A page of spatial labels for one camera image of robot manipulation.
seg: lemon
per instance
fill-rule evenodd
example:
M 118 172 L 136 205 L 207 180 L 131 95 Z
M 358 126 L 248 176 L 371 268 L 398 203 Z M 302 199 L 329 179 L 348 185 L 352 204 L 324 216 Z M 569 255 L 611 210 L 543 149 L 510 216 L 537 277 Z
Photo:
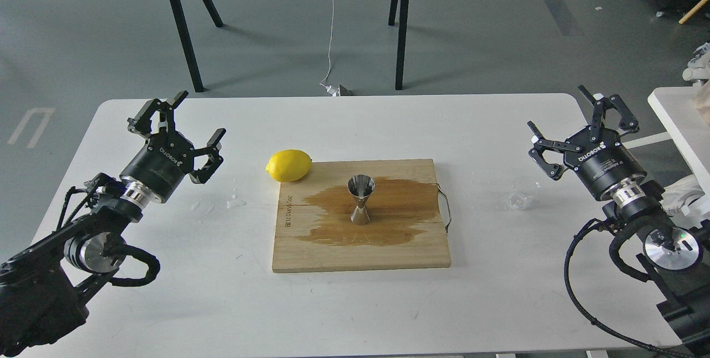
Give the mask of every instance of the lemon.
M 308 173 L 311 161 L 301 150 L 282 150 L 271 156 L 266 171 L 276 181 L 295 181 Z

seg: gray floor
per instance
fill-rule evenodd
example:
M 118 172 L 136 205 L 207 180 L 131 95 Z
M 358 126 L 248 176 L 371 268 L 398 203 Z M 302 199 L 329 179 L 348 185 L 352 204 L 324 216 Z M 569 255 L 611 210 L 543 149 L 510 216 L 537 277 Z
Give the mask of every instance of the gray floor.
M 318 83 L 328 68 L 331 0 L 214 1 L 223 29 L 200 0 L 182 0 L 210 88 L 190 98 L 326 97 Z M 583 83 L 624 97 L 641 121 L 631 138 L 665 130 L 646 98 L 687 85 L 682 69 L 710 38 L 706 19 L 657 18 L 647 0 L 411 0 L 405 90 L 396 92 L 388 5 L 335 0 L 328 83 L 356 95 L 571 93 L 588 110 L 576 93 Z M 190 77 L 168 0 L 0 0 L 0 259 L 30 243 L 100 103 L 183 89 Z M 35 148 L 26 146 L 40 115 L 8 144 L 35 107 L 55 108 Z M 662 184 L 689 173 L 672 142 L 634 153 Z

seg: black equipment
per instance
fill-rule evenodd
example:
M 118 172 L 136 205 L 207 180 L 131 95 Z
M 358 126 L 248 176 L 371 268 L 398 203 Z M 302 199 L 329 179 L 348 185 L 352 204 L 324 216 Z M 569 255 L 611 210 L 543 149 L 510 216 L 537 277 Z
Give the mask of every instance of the black equipment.
M 652 280 L 667 301 L 657 305 L 663 318 L 673 328 L 683 344 L 697 355 L 710 354 L 710 221 L 701 227 L 680 229 L 665 214 L 660 204 L 663 188 L 654 180 L 642 183 L 646 171 L 621 144 L 621 138 L 638 131 L 638 121 L 619 95 L 604 97 L 591 95 L 581 85 L 579 90 L 594 106 L 591 123 L 568 137 L 565 142 L 545 139 L 532 121 L 528 122 L 535 134 L 533 148 L 528 151 L 533 160 L 550 178 L 558 180 L 566 170 L 573 170 L 596 201 L 608 201 L 602 210 L 606 219 L 593 219 L 579 232 L 568 250 L 565 260 L 565 283 L 576 307 L 593 325 L 611 335 L 639 347 L 663 352 L 671 356 L 678 353 L 655 349 L 637 340 L 621 336 L 591 317 L 571 292 L 568 270 L 571 254 L 582 237 L 594 229 L 609 231 L 614 238 L 609 246 L 609 256 L 614 264 L 634 279 Z M 605 127 L 608 110 L 621 115 L 619 132 Z M 563 154 L 563 164 L 548 163 L 542 154 L 554 151 Z M 624 242 L 634 234 L 642 241 L 643 254 L 636 258 L 644 271 L 626 264 L 619 255 Z
M 180 92 L 164 102 L 145 103 L 128 120 L 129 131 L 143 136 L 145 145 L 121 172 L 121 181 L 99 173 L 84 183 L 86 189 L 71 188 L 56 231 L 0 265 L 0 355 L 16 356 L 26 347 L 54 343 L 86 323 L 86 304 L 106 283 L 137 287 L 155 280 L 157 258 L 126 244 L 121 232 L 140 220 L 149 201 L 166 202 L 185 174 L 193 183 L 205 183 L 223 161 L 224 128 L 197 150 L 175 130 L 173 113 L 185 97 L 187 92 Z M 160 123 L 152 133 L 155 113 Z M 206 164 L 195 170 L 195 158 L 203 155 Z M 63 223 L 69 197 L 80 192 L 86 197 Z M 91 212 L 73 219 L 85 205 Z M 115 277 L 127 256 L 148 266 L 145 277 Z M 63 258 L 91 275 L 74 286 L 60 265 Z

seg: metal jigger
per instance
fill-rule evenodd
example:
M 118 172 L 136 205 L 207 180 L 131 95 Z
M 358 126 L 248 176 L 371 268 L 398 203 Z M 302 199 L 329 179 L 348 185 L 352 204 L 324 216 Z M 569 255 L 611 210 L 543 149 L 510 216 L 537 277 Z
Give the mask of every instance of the metal jigger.
M 356 174 L 348 181 L 348 191 L 357 201 L 350 220 L 356 225 L 366 225 L 370 222 L 370 216 L 367 214 L 365 203 L 370 198 L 370 194 L 375 191 L 375 180 L 366 174 Z

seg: table top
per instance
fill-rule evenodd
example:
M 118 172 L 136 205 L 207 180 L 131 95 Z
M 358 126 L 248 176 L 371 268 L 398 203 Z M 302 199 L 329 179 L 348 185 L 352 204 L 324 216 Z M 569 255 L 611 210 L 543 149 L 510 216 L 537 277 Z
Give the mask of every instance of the table top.
M 143 145 L 126 118 L 145 100 L 97 110 L 35 239 L 51 232 L 63 195 L 98 172 L 117 176 Z M 528 156 L 534 120 L 563 140 L 585 125 L 569 95 L 188 98 L 177 129 L 202 144 L 218 127 L 224 164 L 204 185 L 184 181 L 123 233 L 160 259 L 141 288 L 105 287 L 87 324 L 23 356 L 287 357 L 426 355 L 629 347 L 591 326 L 562 279 L 571 238 L 601 216 L 576 177 L 552 181 Z M 269 156 L 297 148 L 314 161 L 433 158 L 451 204 L 448 269 L 274 274 L 279 184 Z M 560 161 L 554 155 L 548 160 Z M 505 211 L 513 179 L 541 184 L 526 211 Z M 679 344 L 655 309 L 653 285 L 621 274 L 608 234 L 578 247 L 571 281 L 585 307 L 612 328 L 657 345 Z M 629 242 L 631 262 L 641 250 Z M 85 276 L 64 265 L 78 282 Z M 119 275 L 140 277 L 126 260 Z
M 700 87 L 657 88 L 649 95 L 653 108 L 673 139 L 700 187 L 710 194 L 710 126 L 695 109 L 693 97 Z

